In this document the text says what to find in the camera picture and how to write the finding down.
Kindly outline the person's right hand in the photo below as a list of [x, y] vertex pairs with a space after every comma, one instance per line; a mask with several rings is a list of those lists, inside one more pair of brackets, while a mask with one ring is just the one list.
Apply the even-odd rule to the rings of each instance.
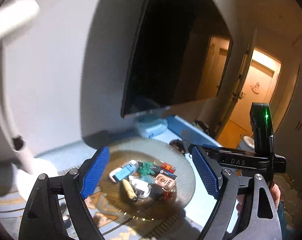
[[281, 191], [278, 185], [274, 182], [272, 182], [272, 184], [270, 185], [270, 193], [274, 201], [275, 207], [276, 209], [278, 209], [281, 199]]

